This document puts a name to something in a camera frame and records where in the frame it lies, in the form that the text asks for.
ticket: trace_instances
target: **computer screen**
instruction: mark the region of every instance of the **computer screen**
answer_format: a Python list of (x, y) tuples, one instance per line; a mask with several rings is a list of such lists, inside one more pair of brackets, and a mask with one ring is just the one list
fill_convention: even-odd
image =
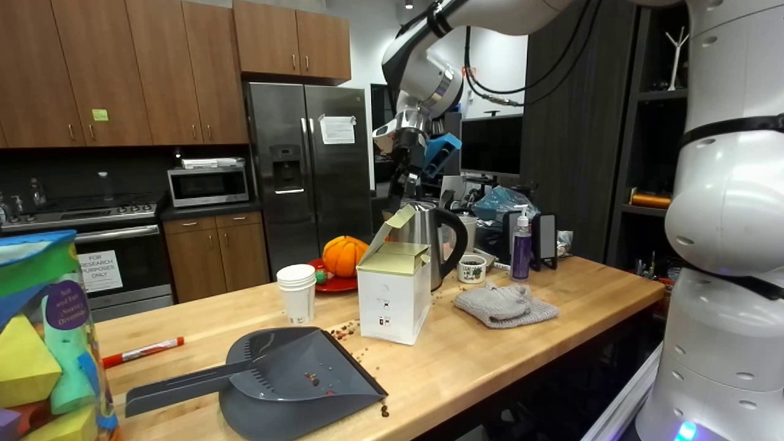
[(462, 119), (460, 167), (488, 173), (519, 173), (521, 114)]

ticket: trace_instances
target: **black countertop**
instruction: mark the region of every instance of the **black countertop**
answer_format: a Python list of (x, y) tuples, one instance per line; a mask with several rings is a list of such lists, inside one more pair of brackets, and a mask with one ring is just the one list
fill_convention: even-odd
[(248, 212), (248, 210), (263, 210), (263, 201), (248, 201), (248, 204), (220, 204), (220, 206), (198, 206), (198, 208), (161, 208), (158, 221), (177, 221), (177, 218), (200, 218), (200, 215), (231, 215), (231, 212)]

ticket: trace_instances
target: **kitchen cabinet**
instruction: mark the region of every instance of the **kitchen cabinet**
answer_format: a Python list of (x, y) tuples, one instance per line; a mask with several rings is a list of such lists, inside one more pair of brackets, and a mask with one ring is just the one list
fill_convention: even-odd
[(242, 144), (242, 86), (228, 8), (128, 0), (155, 144)]
[(82, 144), (48, 0), (0, 3), (0, 131), (5, 147)]
[(686, 4), (640, 9), (633, 87), (619, 147), (619, 168), (612, 201), (607, 261), (636, 270), (641, 261), (658, 277), (678, 264), (663, 234), (666, 208), (633, 206), (629, 190), (672, 195), (680, 134), (686, 124), (686, 71), (678, 68), (675, 87), (668, 90), (674, 47), (666, 38), (689, 30)]
[(255, 210), (166, 221), (163, 232), (178, 302), (270, 281), (264, 222)]
[(242, 72), (350, 77), (347, 22), (303, 9), (234, 3)]
[(52, 0), (85, 144), (150, 144), (124, 0)]

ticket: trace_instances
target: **butcher block table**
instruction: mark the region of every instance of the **butcher block table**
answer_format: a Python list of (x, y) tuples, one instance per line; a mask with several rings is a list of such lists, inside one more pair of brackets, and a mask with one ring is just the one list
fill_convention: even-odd
[[(501, 270), (492, 270), (488, 278), (510, 281)], [(384, 398), (386, 412), (381, 403), (367, 406), (314, 431), (310, 439), (414, 439), (663, 297), (663, 284), (584, 256), (565, 256), (558, 270), (531, 272), (526, 284), (535, 299), (558, 308), (558, 319), (490, 330), (452, 305), (452, 297), (468, 284), (449, 275), (433, 291), (417, 346), (363, 337), (358, 293), (318, 297), (316, 325), (340, 335), (342, 347), (389, 397)], [(146, 381), (223, 365), (237, 337), (278, 325), (288, 322), (274, 284), (98, 322), (101, 352), (123, 352), (171, 335), (187, 337), (182, 347), (108, 369), (123, 441), (239, 439), (223, 420), (218, 393), (130, 418), (123, 417), (124, 393)]]

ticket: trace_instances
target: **stainless steel refrigerator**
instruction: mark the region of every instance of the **stainless steel refrigerator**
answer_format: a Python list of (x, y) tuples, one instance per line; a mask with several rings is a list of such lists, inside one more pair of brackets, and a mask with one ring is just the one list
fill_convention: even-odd
[(336, 234), (372, 237), (365, 93), (244, 83), (272, 275)]

